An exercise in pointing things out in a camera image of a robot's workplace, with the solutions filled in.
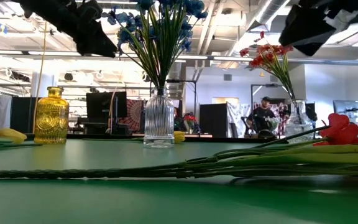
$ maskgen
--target vase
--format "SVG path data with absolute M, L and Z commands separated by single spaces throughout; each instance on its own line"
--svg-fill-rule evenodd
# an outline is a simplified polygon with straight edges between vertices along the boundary
M 48 97 L 38 101 L 35 114 L 35 143 L 66 143 L 69 105 L 62 99 L 62 92 L 62 88 L 48 87 Z
M 147 147 L 172 147 L 174 114 L 173 103 L 166 88 L 155 88 L 154 95 L 145 107 L 144 145 Z
M 305 100 L 291 100 L 291 115 L 285 125 L 285 136 L 288 137 L 312 129 L 312 122 L 306 115 Z M 298 143 L 310 140 L 313 140 L 313 133 L 290 139 L 288 142 Z

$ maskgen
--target yellow glass bottle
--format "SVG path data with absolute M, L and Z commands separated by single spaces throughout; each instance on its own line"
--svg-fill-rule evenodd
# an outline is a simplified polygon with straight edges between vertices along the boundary
M 38 101 L 35 115 L 35 143 L 66 143 L 69 105 L 62 99 L 62 92 L 62 88 L 48 87 L 48 97 Z

